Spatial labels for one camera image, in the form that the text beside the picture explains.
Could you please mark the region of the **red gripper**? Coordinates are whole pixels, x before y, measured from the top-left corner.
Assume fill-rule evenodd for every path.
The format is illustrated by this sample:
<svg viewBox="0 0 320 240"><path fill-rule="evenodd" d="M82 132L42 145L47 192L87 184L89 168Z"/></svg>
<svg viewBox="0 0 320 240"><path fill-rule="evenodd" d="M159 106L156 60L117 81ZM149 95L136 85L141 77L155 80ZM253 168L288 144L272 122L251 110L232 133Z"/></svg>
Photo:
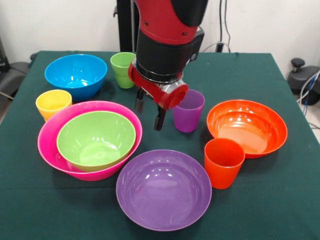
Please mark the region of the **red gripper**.
<svg viewBox="0 0 320 240"><path fill-rule="evenodd" d="M153 129L160 131L166 117L165 109L177 106L188 92L188 85L183 81L184 73L179 74L179 78L171 83L154 82L142 76L136 68L136 62L132 61L129 65L128 76L138 87L134 106L137 112L143 111L145 95L150 96L158 105Z"/></svg>

